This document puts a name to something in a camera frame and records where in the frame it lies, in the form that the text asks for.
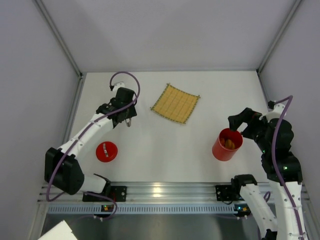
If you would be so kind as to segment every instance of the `white table surface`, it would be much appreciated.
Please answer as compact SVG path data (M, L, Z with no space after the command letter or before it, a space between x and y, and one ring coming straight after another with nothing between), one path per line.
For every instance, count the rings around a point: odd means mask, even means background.
M229 182L239 174L252 174L267 182L261 152L253 140L244 139L233 158L222 162L212 154L219 132L229 126L228 116L245 107L266 112L264 95L255 71L134 72L141 85L132 126L123 122L101 138L118 147L117 157L108 163L96 158L96 149L86 156L82 170L100 174L112 182ZM109 89L113 73L88 73L85 79L71 135L90 120L96 109L115 96ZM130 76L121 82L137 92ZM171 122L150 110L167 83L187 93L200 95L185 125Z

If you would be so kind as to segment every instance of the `small red container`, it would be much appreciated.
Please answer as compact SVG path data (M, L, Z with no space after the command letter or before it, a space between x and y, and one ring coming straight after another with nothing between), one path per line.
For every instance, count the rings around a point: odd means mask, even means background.
M222 138L225 140L230 139L234 143L235 149L231 150L224 147L220 143L220 139ZM240 132L231 131L229 128L223 129L212 147L212 154L220 161L229 161L236 151L241 147L243 141L244 140Z
M108 153L108 156L106 156L106 153L104 151L104 144L105 144L105 149ZM99 161L103 163L111 162L113 159L116 158L117 154L118 154L117 146L110 141L104 141L100 143L95 150L96 157L98 158Z

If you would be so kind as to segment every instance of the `yellow grid mat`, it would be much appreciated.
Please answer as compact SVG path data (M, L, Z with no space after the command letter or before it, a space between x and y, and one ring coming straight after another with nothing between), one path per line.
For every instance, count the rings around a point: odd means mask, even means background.
M186 124L199 98L167 83L151 110L170 121Z

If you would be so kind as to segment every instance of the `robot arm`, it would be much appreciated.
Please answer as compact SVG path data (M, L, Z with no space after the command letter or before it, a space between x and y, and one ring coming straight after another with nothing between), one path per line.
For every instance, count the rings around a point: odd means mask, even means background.
M91 120L78 134L58 149L52 147L46 152L44 170L46 182L49 183L54 175L52 184L70 195L79 191L108 194L110 181L99 175L83 174L81 165L86 160L88 150L96 146L102 136L123 121L126 121L129 127L127 120L130 123L131 118L137 115L135 104L119 111L133 102L135 95L133 90L125 88L121 82L113 86L112 91L116 92L116 96L110 100L110 103L99 106ZM63 162L56 174L53 174L63 157Z
M276 139L275 155L277 167L284 179L286 187L295 203L289 201L288 194L279 180L272 161L272 140L278 119L285 108L283 104L274 106L273 110L265 115L246 108L240 114L229 116L229 127L236 131L242 123L247 127L241 133L244 138L254 140L262 152L262 167L266 172L272 193L275 199L277 219L263 199L255 178L252 175L238 175L231 180L231 185L236 194L240 195L249 206L264 240L293 240L302 239L298 222L302 226L303 239L307 240L304 225L301 188L302 172L298 159L290 152L291 141L294 137L292 126L286 120L281 122Z

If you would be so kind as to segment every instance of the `white wall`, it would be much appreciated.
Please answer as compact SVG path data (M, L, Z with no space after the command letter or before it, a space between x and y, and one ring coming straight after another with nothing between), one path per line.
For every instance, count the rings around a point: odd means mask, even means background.
M293 0L44 0L84 72L255 70Z
M304 1L262 72L271 100L293 95L287 117L292 151L320 219L320 1Z
M0 238L24 240L77 77L31 0L0 1Z

